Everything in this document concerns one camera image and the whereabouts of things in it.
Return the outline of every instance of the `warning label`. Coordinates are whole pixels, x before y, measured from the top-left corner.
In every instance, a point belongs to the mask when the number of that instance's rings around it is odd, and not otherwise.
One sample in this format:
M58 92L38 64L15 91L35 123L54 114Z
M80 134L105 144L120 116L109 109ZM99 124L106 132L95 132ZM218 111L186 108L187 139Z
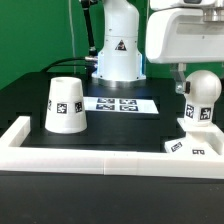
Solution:
M123 40L120 41L120 43L117 45L115 50L117 50L117 51L127 51Z

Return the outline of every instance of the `printed marker sheet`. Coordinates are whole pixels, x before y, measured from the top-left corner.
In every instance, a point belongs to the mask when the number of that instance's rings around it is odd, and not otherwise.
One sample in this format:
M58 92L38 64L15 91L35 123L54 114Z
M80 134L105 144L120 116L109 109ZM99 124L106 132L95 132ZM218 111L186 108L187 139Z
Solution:
M85 110L158 114L153 100L84 97Z

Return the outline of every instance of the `green background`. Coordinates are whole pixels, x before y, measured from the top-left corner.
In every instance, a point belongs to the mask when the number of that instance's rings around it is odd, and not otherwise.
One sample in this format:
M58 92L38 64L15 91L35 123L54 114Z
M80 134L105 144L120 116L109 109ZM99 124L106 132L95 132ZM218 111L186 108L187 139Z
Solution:
M129 2L140 13L138 47L144 56L147 0ZM25 73L40 71L53 61L72 57L68 10L68 0L0 1L0 88ZM104 40L102 2L92 6L90 11L95 44L100 50ZM72 12L76 56L85 56L88 55L88 41L79 0L72 1ZM186 75L198 69L222 73L220 63L206 63L189 65ZM63 71L72 71L72 68L63 68ZM148 77L171 78L168 65L148 61L145 73Z

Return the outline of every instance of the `upside-down cup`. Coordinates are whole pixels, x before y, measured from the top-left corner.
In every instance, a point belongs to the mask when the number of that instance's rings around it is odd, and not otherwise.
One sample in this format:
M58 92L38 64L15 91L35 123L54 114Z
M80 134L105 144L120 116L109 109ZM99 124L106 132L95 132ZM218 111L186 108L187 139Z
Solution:
M87 128L80 79L51 79L45 128L61 134L77 133Z

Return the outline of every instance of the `black tabletop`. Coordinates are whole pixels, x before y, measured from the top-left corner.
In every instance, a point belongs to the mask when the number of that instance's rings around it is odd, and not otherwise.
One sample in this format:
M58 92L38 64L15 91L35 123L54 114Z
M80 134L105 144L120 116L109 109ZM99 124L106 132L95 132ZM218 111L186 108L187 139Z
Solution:
M152 99L159 114L86 111L87 129L60 135L45 130L51 78L29 73L0 91L3 134L18 116L31 117L21 147L164 153L164 142L184 136L176 122L185 98L172 79L115 89L82 77L84 96ZM224 131L224 96L213 122ZM0 172L0 223L223 223L224 181L190 178Z

